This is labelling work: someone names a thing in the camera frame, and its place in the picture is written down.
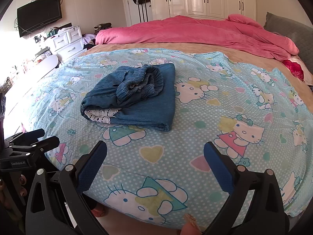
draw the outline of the blue gripper pad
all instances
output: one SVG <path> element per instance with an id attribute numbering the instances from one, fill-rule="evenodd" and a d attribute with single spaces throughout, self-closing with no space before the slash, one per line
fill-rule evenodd
<path id="1" fill-rule="evenodd" d="M 91 156 L 89 156 L 89 159 L 77 176 L 76 190 L 79 194 L 89 190 L 96 174 L 106 158 L 106 144 L 103 141 L 99 141 L 95 147 L 96 149 L 93 149 L 89 153 Z"/>
<path id="2" fill-rule="evenodd" d="M 219 153 L 213 143 L 206 143 L 203 149 L 204 157 L 209 164 L 216 180 L 224 192 L 232 194 L 234 190 L 234 179 L 228 168 L 220 158 Z"/>

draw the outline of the beige blanket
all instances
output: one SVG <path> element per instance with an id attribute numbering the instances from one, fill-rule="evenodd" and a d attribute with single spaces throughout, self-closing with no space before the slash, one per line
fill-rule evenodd
<path id="1" fill-rule="evenodd" d="M 278 68 L 293 85 L 295 90 L 298 92 L 301 99 L 304 101 L 309 111 L 313 112 L 313 93 L 311 89 L 298 78 L 294 77 L 290 70 L 281 62 L 274 59 L 267 59 L 263 57 L 258 57 L 244 51 L 224 48 L 220 46 L 198 44 L 198 43 L 133 43 L 133 44 L 104 44 L 97 45 L 90 50 L 81 54 L 81 56 L 87 54 L 93 54 L 103 51 L 113 51 L 119 49 L 129 49 L 129 48 L 167 48 L 173 50 L 179 50 L 187 53 L 208 53 L 214 51 L 223 52 L 234 62 L 245 62 L 251 63 L 258 67 L 264 68 L 268 71 L 273 70 L 275 67 Z"/>

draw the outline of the white dresser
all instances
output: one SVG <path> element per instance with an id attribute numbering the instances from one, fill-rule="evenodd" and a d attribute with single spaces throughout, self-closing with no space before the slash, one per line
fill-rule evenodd
<path id="1" fill-rule="evenodd" d="M 79 26 L 73 26 L 63 32 L 59 31 L 46 39 L 45 44 L 50 47 L 52 54 L 57 55 L 61 63 L 86 51 Z"/>

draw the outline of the floor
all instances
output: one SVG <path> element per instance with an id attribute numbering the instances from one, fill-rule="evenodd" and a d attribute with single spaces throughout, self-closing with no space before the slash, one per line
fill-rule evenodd
<path id="1" fill-rule="evenodd" d="M 108 215 L 98 221 L 110 235 L 177 235 L 174 229 L 140 222 L 114 209 L 109 209 Z"/>

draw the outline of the folded denim clothing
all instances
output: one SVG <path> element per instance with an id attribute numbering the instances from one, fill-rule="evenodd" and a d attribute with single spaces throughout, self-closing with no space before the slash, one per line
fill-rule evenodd
<path id="1" fill-rule="evenodd" d="M 174 80 L 172 63 L 121 66 L 85 96 L 80 112 L 91 121 L 167 132 L 175 113 Z"/>

